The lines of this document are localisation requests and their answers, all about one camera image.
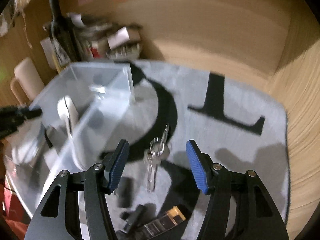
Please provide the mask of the silver key bunch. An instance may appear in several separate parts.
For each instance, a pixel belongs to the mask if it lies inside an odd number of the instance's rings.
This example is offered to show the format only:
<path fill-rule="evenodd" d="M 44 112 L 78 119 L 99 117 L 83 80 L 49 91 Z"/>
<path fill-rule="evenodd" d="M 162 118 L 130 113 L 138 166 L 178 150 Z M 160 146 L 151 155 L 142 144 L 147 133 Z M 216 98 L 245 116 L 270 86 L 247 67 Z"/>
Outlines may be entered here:
<path fill-rule="evenodd" d="M 149 144 L 149 149 L 144 151 L 144 164 L 147 170 L 146 188 L 148 192 L 155 190 L 155 181 L 157 168 L 161 164 L 162 159 L 166 158 L 165 151 L 167 148 L 167 138 L 169 134 L 169 124 L 166 124 L 161 137 L 155 137 Z"/>

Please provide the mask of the clear plastic storage box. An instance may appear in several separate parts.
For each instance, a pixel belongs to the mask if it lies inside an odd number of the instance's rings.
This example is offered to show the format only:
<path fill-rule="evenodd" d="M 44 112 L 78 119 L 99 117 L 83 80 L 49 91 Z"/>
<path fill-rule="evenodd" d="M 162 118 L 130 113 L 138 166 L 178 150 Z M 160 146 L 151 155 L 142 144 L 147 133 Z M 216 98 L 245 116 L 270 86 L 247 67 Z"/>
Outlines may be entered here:
<path fill-rule="evenodd" d="M 79 114 L 72 138 L 57 113 L 64 96 Z M 29 216 L 60 171 L 81 172 L 98 162 L 134 98 L 127 63 L 72 63 L 41 91 L 30 108 L 42 115 L 11 135 L 5 150 L 9 181 Z"/>

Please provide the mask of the white handheld massager device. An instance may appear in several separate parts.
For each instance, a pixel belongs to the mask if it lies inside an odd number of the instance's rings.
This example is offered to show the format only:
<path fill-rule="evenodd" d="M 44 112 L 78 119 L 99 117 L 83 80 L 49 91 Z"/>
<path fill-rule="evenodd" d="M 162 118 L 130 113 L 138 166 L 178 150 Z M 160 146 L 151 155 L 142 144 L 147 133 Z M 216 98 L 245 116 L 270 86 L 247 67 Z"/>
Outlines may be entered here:
<path fill-rule="evenodd" d="M 57 113 L 60 119 L 65 122 L 68 137 L 72 138 L 79 114 L 70 96 L 64 96 L 58 101 Z"/>

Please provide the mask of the grey mat with black letters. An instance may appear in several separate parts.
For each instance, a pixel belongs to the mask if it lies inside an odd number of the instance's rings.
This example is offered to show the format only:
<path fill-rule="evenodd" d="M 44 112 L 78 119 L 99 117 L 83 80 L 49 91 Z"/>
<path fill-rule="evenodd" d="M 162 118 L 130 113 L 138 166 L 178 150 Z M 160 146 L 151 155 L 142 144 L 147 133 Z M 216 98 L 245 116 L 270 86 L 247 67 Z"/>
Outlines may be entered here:
<path fill-rule="evenodd" d="M 148 207 L 147 222 L 174 205 L 184 205 L 191 218 L 161 239 L 196 239 L 209 198 L 197 189 L 185 145 L 199 148 L 230 171 L 255 170 L 283 220 L 289 210 L 287 117 L 284 107 L 246 84 L 213 73 L 165 62 L 137 61 L 131 68 L 133 93 L 104 153 L 121 139 L 130 145 L 123 176 L 130 179 L 132 206 Z M 146 188 L 144 151 L 169 124 L 166 158 L 157 168 L 155 190 Z"/>

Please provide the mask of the beige plastic cup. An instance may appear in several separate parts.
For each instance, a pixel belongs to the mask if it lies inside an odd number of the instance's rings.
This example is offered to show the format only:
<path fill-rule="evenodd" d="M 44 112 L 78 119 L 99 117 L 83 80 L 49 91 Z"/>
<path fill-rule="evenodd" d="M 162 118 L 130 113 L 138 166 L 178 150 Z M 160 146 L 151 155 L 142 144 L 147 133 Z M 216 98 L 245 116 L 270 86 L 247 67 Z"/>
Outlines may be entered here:
<path fill-rule="evenodd" d="M 15 67 L 10 89 L 21 105 L 32 102 L 44 89 L 44 83 L 29 57 Z"/>

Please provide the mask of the white folded card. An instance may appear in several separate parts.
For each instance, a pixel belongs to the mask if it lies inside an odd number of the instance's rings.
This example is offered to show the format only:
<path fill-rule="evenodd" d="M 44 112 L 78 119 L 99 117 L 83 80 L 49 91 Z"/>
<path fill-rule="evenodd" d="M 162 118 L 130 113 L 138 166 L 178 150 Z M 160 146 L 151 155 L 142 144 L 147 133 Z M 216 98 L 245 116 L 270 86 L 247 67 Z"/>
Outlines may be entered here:
<path fill-rule="evenodd" d="M 127 43 L 140 42 L 141 37 L 137 29 L 123 27 L 107 38 L 111 50 Z"/>

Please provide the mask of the stack of books and papers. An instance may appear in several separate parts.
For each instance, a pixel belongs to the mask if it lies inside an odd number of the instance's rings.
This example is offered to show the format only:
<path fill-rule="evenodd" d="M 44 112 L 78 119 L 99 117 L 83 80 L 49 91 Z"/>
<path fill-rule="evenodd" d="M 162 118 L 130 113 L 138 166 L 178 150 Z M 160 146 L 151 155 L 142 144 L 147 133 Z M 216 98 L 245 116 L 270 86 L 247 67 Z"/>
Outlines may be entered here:
<path fill-rule="evenodd" d="M 91 44 L 105 38 L 115 24 L 104 16 L 94 16 L 70 12 L 68 16 L 73 24 L 73 32 L 82 61 L 92 59 Z"/>

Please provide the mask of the dark wine bottle elephant label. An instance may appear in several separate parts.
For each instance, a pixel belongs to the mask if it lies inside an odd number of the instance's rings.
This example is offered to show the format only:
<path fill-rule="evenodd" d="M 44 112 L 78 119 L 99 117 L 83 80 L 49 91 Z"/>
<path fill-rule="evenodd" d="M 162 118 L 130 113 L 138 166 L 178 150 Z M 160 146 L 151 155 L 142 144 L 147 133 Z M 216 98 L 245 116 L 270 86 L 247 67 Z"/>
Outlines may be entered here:
<path fill-rule="evenodd" d="M 51 42 L 54 47 L 59 65 L 66 66 L 71 62 L 81 59 L 74 32 L 73 25 L 69 18 L 63 16 L 59 0 L 49 0 L 52 12 L 50 23 Z"/>

